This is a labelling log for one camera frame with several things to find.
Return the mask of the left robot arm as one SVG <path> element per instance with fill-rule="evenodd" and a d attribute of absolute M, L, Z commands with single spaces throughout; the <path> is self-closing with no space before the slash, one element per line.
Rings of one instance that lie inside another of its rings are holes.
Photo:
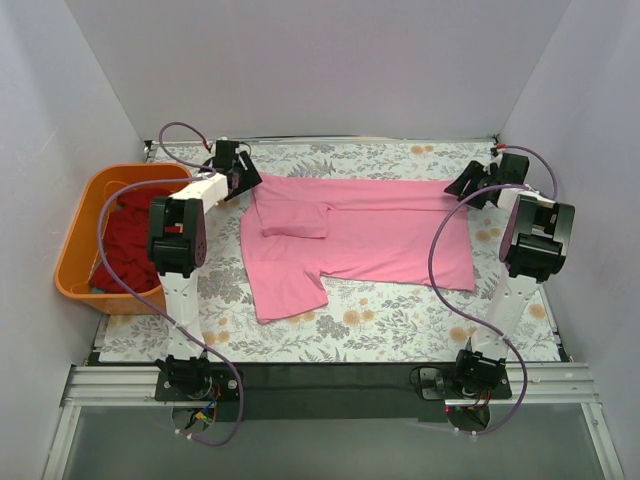
<path fill-rule="evenodd" d="M 207 256 L 205 216 L 261 182 L 249 145 L 222 138 L 192 182 L 150 203 L 147 254 L 159 276 L 166 313 L 175 321 L 167 357 L 158 365 L 170 387 L 193 400 L 205 398 L 213 386 L 199 320 L 198 277 Z"/>

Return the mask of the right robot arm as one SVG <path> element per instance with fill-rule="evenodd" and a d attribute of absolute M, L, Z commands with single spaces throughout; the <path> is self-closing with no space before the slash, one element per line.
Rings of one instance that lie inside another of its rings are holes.
<path fill-rule="evenodd" d="M 466 206 L 491 203 L 509 214 L 500 243 L 500 278 L 484 320 L 459 351 L 452 385 L 462 396 L 488 399 L 507 383 L 505 342 L 540 287 L 564 267 L 575 207 L 525 184 L 533 150 L 499 144 L 492 161 L 470 162 L 444 192 Z"/>

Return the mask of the pink t shirt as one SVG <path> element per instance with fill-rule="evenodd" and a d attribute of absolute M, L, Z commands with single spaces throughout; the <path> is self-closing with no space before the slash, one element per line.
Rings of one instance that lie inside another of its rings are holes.
<path fill-rule="evenodd" d="M 467 214 L 444 181 L 263 175 L 240 220 L 259 323 L 328 303 L 325 277 L 472 291 Z"/>

